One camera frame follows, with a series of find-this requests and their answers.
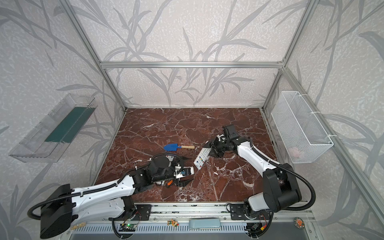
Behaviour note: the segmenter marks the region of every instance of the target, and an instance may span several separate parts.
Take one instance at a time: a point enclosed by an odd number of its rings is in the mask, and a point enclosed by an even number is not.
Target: shovel wooden handle
[[[195,149],[195,146],[181,146],[181,148]]]

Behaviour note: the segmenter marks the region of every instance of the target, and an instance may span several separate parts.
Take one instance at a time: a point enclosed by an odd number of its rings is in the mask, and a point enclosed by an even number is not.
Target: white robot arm
[[[233,151],[247,160],[263,177],[263,192],[244,200],[244,212],[249,218],[257,216],[258,211],[264,209],[269,212],[278,212],[281,209],[304,210],[312,206],[316,199],[313,187],[307,180],[295,173],[289,164],[280,164],[257,149],[252,139],[237,133],[234,125],[224,126],[223,134],[216,136],[204,147],[210,147],[209,155],[216,158],[222,158],[226,151]],[[290,207],[301,201],[296,178],[303,181],[312,194],[308,204],[299,208]]]
[[[193,175],[193,167],[184,167],[188,159],[172,153],[153,156],[150,163],[128,171],[122,178],[90,187],[58,187],[44,202],[28,210],[27,215],[40,220],[40,238],[57,236],[78,223],[109,218],[131,219],[137,213],[131,195],[151,189],[154,183],[169,181],[167,186],[184,187]],[[41,216],[33,213],[41,207]]]
[[[223,127],[223,132],[204,146],[211,148],[209,155],[222,158],[226,151],[233,151],[247,160],[263,177],[263,192],[244,200],[243,213],[247,218],[254,219],[261,210],[272,212],[272,217],[273,212],[281,209],[304,210],[313,205],[316,198],[313,187],[293,172],[289,164],[279,164],[270,159],[253,145],[252,139],[240,136],[234,125]],[[137,209],[131,195],[151,189],[154,183],[169,181],[168,187],[184,187],[190,183],[193,178],[180,180],[194,174],[193,167],[184,167],[186,159],[172,153],[157,154],[149,164],[128,171],[118,180],[74,189],[69,184],[62,185],[46,201],[29,209],[27,215],[41,220],[42,239],[57,236],[73,225],[94,219],[109,218],[114,226],[115,220],[132,219],[136,215]],[[301,201],[296,178],[303,181],[312,194],[311,200],[302,207],[290,207]],[[33,213],[39,207],[41,216]]]

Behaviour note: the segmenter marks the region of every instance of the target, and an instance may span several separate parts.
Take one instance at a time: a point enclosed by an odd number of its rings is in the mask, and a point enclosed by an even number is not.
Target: wallpaper
[[[281,61],[307,0],[71,0],[102,61]]]
[[[288,62],[289,69],[384,194],[384,1],[320,1]],[[277,145],[289,161],[270,113],[283,77],[265,109]],[[333,150],[310,164],[294,164],[316,190],[312,211],[325,239],[384,239],[384,230]],[[303,199],[308,190],[301,186]]]
[[[298,174],[307,179],[316,191],[316,202],[311,207],[317,224],[326,240],[384,239],[384,229],[369,208],[359,189],[344,171],[333,149],[329,149],[313,163],[292,164],[271,117],[281,91],[293,91],[282,76],[265,113],[272,129],[283,162],[291,164]],[[303,201],[311,198],[308,187],[298,181]]]
[[[319,5],[289,69],[384,197],[384,1]]]
[[[260,107],[277,74],[273,68],[111,69],[130,107]]]
[[[56,1],[0,1],[0,238],[39,239],[32,205],[59,185],[88,186],[118,129],[122,108]],[[98,104],[57,163],[8,156],[68,93]]]

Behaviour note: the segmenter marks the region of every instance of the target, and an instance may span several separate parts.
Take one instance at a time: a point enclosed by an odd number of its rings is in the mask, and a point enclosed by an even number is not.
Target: aluminum frame
[[[287,81],[291,87],[302,94],[304,100],[308,103],[309,107],[317,114],[317,118],[325,131],[330,135],[337,135],[333,128],[329,125],[328,121],[320,113],[317,106],[313,103],[311,98],[306,95],[304,88],[299,84],[296,77],[292,72],[286,68],[282,68],[283,76],[287,78]],[[356,160],[349,153],[348,149],[342,143],[341,139],[337,136],[331,136],[333,140],[333,151],[339,159],[341,165],[347,171],[352,181],[355,183],[357,188],[360,190],[362,197],[365,199],[367,204],[372,208],[373,213],[378,218],[381,225],[384,227],[384,200],[381,198],[379,192],[372,185],[371,181],[365,175],[363,170],[356,163]]]
[[[283,62],[101,62],[102,68],[281,68]]]
[[[268,122],[268,119],[265,115],[265,112],[263,111],[262,108],[260,108],[260,112],[262,114],[262,117],[263,117],[263,121],[264,121],[264,124],[266,126],[266,131],[268,133],[268,136],[269,136],[269,139],[271,139],[271,142],[272,142],[272,147],[273,147],[273,150],[275,151],[275,154],[276,154],[276,157],[278,160],[280,160],[279,162],[284,162],[284,158],[283,156],[281,155],[281,152],[279,150],[279,147],[277,146],[277,143],[276,143],[276,139],[275,139],[275,136],[273,135],[273,132],[272,132],[272,129],[271,129],[271,126],[269,125],[269,122]]]
[[[97,170],[96,170],[97,174],[96,174],[96,175],[92,178],[92,180],[90,181],[91,186],[95,185],[95,183],[96,183],[96,181],[97,181],[97,178],[99,177],[101,168],[103,167],[104,162],[105,162],[105,160],[107,159],[108,153],[109,153],[109,151],[111,150],[112,144],[113,144],[113,142],[114,142],[114,140],[115,140],[115,138],[116,138],[116,135],[117,135],[118,132],[119,132],[120,126],[121,126],[122,121],[124,120],[126,114],[127,114],[127,111],[124,110],[124,114],[123,114],[123,116],[121,117],[121,119],[120,119],[120,121],[119,121],[119,125],[116,127],[115,133],[113,134],[113,138],[111,138],[112,140],[109,141],[108,146],[107,146],[107,148],[106,148],[106,150],[105,150],[105,152],[104,152],[104,155],[103,155],[103,157],[102,157],[102,159],[101,159],[101,163],[100,163],[100,165],[98,166],[98,168],[97,168]]]
[[[140,221],[141,224],[156,226],[159,223],[167,223],[172,218],[176,219],[179,223],[188,223],[190,218],[196,216],[199,217],[214,217],[219,218],[221,223],[253,223],[259,220],[231,220],[230,213],[226,209],[227,203],[242,204],[243,202],[156,202],[151,203],[151,215],[148,221]],[[306,202],[299,202],[293,204],[294,207],[303,206]],[[304,211],[286,211],[281,210],[274,214],[272,223],[274,222],[289,222],[293,223],[295,217],[301,218],[306,226],[306,231],[310,240],[323,240],[321,232],[319,231],[317,222],[311,210]],[[126,223],[137,223],[138,221],[126,221]],[[96,224],[105,227],[111,226],[111,222],[107,219],[101,219],[100,221],[90,221],[88,223]],[[123,223],[123,221],[116,221],[116,224]],[[73,230],[68,230],[58,236],[55,240],[69,240],[72,234],[77,234]]]
[[[115,85],[113,84],[113,82],[109,78],[108,74],[100,66],[100,59],[96,53],[96,50],[93,48],[91,41],[89,40],[87,34],[85,33],[85,30],[83,29],[83,26],[81,25],[79,19],[77,18],[77,15],[74,12],[74,9],[72,8],[69,0],[58,0],[58,2],[60,4],[60,7],[63,10],[63,13],[68,17],[68,20],[70,21],[72,27],[75,29],[80,40],[82,41],[85,48],[87,49],[89,55],[91,56],[93,62],[96,65],[96,68],[99,70],[100,75],[103,77],[104,81],[106,82],[106,84],[110,88],[110,90],[112,91],[113,95],[115,96],[115,98],[118,101],[118,103],[120,104],[120,106],[125,110],[126,106],[124,104],[124,101],[122,100],[122,97],[120,96]]]
[[[308,23],[311,20],[312,15],[314,13],[314,10],[316,9],[316,6],[317,6],[318,3],[319,3],[319,0],[309,0],[308,1],[308,4],[307,4],[307,6],[305,8],[303,17],[301,18],[299,26],[297,27],[296,32],[293,35],[293,38],[292,38],[292,41],[291,41],[291,43],[290,43],[290,45],[288,47],[287,53],[285,54],[285,56],[284,56],[284,58],[282,60],[282,62],[283,62],[282,67],[285,67],[287,65],[288,61],[290,60],[290,58],[292,57],[292,54],[293,54],[297,44],[299,43],[299,41],[300,41],[304,31],[305,31],[305,28],[307,28]],[[277,88],[277,86],[278,86],[278,84],[280,82],[281,75],[282,75],[281,69],[279,69],[279,72],[276,75],[276,78],[275,78],[275,80],[274,80],[274,82],[272,84],[272,87],[271,87],[270,91],[268,92],[267,98],[265,99],[265,102],[264,102],[264,105],[263,105],[263,109],[266,108],[266,106],[268,105],[269,101],[271,100],[272,93]]]

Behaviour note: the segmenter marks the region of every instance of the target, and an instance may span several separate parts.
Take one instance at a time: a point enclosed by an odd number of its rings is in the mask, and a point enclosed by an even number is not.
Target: green strip
[[[95,108],[75,107],[45,139],[45,142],[71,143]]]

